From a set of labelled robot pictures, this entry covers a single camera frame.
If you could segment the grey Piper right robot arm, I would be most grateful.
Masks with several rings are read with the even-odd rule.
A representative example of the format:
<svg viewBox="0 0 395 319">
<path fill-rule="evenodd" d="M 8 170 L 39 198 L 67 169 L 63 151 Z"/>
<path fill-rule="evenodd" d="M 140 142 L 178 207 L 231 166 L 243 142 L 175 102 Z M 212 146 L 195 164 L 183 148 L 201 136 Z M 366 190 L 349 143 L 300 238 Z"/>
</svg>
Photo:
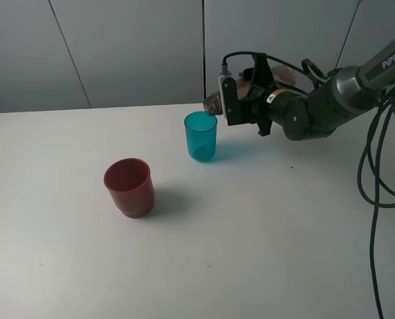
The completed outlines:
<svg viewBox="0 0 395 319">
<path fill-rule="evenodd" d="M 324 74 L 309 59 L 293 67 L 314 86 L 310 93 L 275 80 L 265 53 L 248 52 L 253 68 L 245 70 L 250 85 L 244 98 L 224 56 L 219 75 L 219 92 L 204 103 L 206 112 L 225 116 L 228 125 L 257 124 L 260 136 L 280 125 L 289 140 L 301 141 L 330 136 L 339 126 L 388 100 L 387 89 L 395 92 L 395 39 L 362 66 L 336 68 Z"/>
</svg>

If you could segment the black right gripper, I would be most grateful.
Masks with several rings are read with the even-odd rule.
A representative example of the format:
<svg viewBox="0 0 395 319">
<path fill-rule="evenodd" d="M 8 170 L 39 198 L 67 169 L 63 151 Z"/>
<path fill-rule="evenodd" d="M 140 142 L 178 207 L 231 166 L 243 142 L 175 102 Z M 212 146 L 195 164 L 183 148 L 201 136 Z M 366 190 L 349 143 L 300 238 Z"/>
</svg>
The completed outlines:
<svg viewBox="0 0 395 319">
<path fill-rule="evenodd" d="M 283 127 L 286 135 L 303 135 L 309 127 L 306 100 L 290 90 L 270 87 L 274 78 L 266 54 L 252 54 L 252 58 L 253 68 L 243 71 L 243 80 L 254 86 L 250 96 L 238 99 L 231 107 L 226 117 L 227 124 L 256 124 L 258 134 L 264 137 L 271 133 L 275 122 Z"/>
</svg>

